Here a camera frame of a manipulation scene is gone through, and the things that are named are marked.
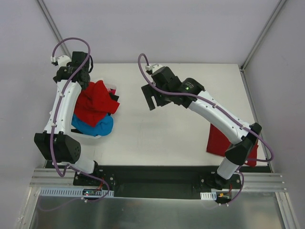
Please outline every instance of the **gray wall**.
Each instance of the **gray wall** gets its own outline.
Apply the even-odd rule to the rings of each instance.
[[[97,63],[135,63],[144,52],[151,62],[237,64],[278,1],[45,0],[62,36],[89,42]]]
[[[275,150],[300,225],[305,225],[305,1],[290,0],[250,65],[246,79],[266,140]]]
[[[33,138],[48,119],[55,39],[34,0],[0,6],[0,228],[12,229],[33,170],[43,158]]]

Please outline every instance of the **blue cloth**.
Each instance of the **blue cloth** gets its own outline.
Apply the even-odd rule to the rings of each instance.
[[[81,121],[75,114],[72,117],[72,126],[81,131],[85,135],[91,136],[106,136],[111,133],[113,128],[113,118],[106,115],[100,120],[95,127],[89,126],[85,122]]]

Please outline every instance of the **wall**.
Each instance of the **wall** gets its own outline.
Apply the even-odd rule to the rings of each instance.
[[[266,140],[275,150],[300,225],[305,225],[305,1],[290,0],[246,68]]]
[[[33,138],[55,96],[56,42],[33,0],[0,6],[0,228],[12,229],[33,170],[43,162]]]
[[[97,63],[242,64],[279,0],[45,0],[62,37]],[[79,47],[67,44],[70,51]]]

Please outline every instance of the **black cable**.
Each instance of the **black cable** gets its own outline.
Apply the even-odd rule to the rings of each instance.
[[[93,59],[92,59],[92,56],[91,56],[91,55],[89,56],[89,58],[90,58],[90,62],[91,62],[91,68],[90,68],[90,70],[89,70],[89,73],[91,73],[92,70],[93,70]]]

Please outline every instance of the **folded red cloth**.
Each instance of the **folded red cloth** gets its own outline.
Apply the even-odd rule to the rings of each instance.
[[[211,124],[208,146],[206,148],[206,151],[211,154],[224,156],[224,153],[226,152],[230,144],[231,143],[229,142],[228,138],[220,130],[218,130],[215,126]],[[248,158],[257,158],[257,148],[258,145],[256,144]],[[248,160],[246,165],[254,167],[256,166],[256,161]]]
[[[81,91],[74,114],[83,122],[95,127],[107,113],[114,114],[119,103],[110,98],[109,92],[102,80],[96,83],[90,82],[86,90]]]

